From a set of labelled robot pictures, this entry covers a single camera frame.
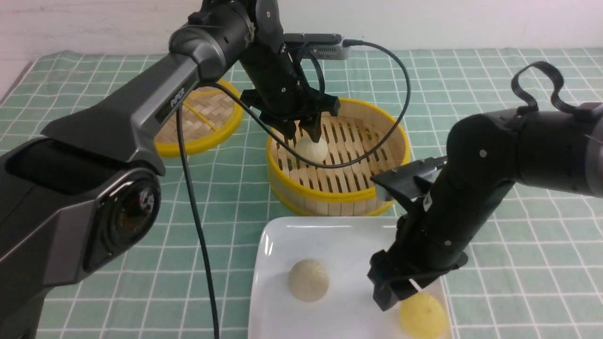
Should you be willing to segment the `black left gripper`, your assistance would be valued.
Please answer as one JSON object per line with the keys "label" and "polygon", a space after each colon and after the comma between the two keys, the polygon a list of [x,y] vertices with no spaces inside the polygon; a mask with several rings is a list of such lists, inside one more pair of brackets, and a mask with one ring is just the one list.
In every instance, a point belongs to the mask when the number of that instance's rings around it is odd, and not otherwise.
{"label": "black left gripper", "polygon": [[287,141],[300,129],[314,143],[322,137],[321,116],[338,116],[340,99],[325,94],[325,88],[312,88],[304,75],[301,60],[318,60],[309,43],[285,44],[279,52],[254,45],[243,52],[239,62],[254,88],[244,90],[240,99],[247,106],[260,110],[265,124],[278,131]]}

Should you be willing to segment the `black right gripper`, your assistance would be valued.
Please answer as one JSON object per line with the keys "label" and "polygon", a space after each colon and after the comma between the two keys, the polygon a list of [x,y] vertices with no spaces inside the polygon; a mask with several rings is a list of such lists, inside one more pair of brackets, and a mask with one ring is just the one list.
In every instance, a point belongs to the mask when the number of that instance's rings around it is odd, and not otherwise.
{"label": "black right gripper", "polygon": [[500,201],[500,181],[485,180],[447,164],[445,157],[392,168],[372,176],[383,196],[406,213],[396,223],[392,245],[370,259],[372,298],[381,311],[465,265],[465,248]]}

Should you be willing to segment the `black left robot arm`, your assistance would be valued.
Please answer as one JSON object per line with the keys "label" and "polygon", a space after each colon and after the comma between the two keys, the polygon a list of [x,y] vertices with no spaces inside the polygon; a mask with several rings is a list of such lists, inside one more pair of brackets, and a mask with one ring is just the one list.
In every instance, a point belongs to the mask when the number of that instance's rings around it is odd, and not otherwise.
{"label": "black left robot arm", "polygon": [[240,62],[254,85],[242,107],[292,138],[318,139],[340,101],[304,81],[303,41],[285,34],[275,0],[205,0],[169,52],[96,105],[58,118],[1,157],[0,322],[33,339],[55,287],[78,284],[142,240],[165,174],[155,137],[194,90]]}

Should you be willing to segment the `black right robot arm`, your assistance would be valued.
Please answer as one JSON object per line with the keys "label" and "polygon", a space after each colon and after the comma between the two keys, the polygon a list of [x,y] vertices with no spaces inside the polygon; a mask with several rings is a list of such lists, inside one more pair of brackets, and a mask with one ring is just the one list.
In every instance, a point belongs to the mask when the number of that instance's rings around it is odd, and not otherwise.
{"label": "black right robot arm", "polygon": [[387,250],[370,258],[373,300],[386,311],[467,264],[464,250],[517,183],[602,196],[602,105],[586,117],[515,109],[474,114],[448,134],[446,156],[371,178],[405,210]]}

